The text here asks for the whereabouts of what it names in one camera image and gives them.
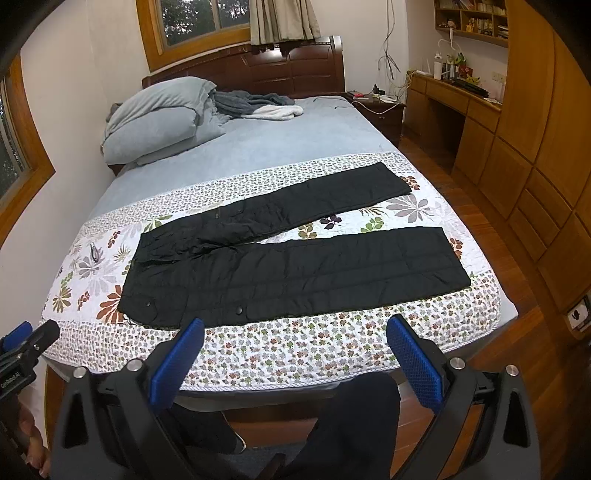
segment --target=nightstand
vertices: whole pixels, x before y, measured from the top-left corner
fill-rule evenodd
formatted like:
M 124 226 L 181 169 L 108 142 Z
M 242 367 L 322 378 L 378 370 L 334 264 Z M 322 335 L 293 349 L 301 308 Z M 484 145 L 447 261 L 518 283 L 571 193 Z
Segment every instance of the nightstand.
M 393 103 L 372 98 L 355 100 L 350 94 L 346 94 L 345 98 L 395 147 L 398 146 L 402 134 L 402 115 L 406 105 L 399 103 L 394 106 Z

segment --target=light blue bed sheet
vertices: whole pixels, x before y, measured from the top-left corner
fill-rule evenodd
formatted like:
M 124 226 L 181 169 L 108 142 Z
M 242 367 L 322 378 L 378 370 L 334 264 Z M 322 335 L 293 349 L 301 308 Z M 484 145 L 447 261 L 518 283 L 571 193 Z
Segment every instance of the light blue bed sheet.
M 215 140 L 124 172 L 109 186 L 90 218 L 170 190 L 262 168 L 397 151 L 344 98 L 306 98 L 296 104 L 304 114 L 293 120 L 231 120 L 225 125 L 226 134 Z

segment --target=human hand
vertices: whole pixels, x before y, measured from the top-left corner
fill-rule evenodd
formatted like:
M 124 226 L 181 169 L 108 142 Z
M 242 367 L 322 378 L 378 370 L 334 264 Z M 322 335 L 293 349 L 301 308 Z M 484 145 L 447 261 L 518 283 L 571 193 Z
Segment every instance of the human hand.
M 35 417 L 25 405 L 20 403 L 18 411 L 18 427 L 29 437 L 29 448 L 27 451 L 27 463 L 39 470 L 39 475 L 47 478 L 51 468 L 50 453 L 43 446 L 41 432 L 35 427 Z

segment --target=black trousers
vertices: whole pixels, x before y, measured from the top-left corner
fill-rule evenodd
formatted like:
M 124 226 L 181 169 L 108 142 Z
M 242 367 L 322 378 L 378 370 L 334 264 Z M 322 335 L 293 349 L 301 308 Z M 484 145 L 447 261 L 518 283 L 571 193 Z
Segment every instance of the black trousers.
M 400 394 L 387 374 L 342 384 L 281 480 L 389 480 Z

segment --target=window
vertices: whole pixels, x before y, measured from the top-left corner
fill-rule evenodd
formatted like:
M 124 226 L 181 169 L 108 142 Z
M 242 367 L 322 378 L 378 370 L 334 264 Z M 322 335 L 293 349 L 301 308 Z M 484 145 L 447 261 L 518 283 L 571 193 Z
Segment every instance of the window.
M 0 206 L 18 191 L 29 167 L 14 141 L 14 127 L 6 102 L 6 85 L 0 82 Z
M 249 0 L 136 0 L 150 71 L 250 40 Z
M 223 28 L 248 25 L 248 0 L 160 0 L 169 46 Z
M 0 82 L 0 246 L 54 172 L 29 110 L 17 56 Z

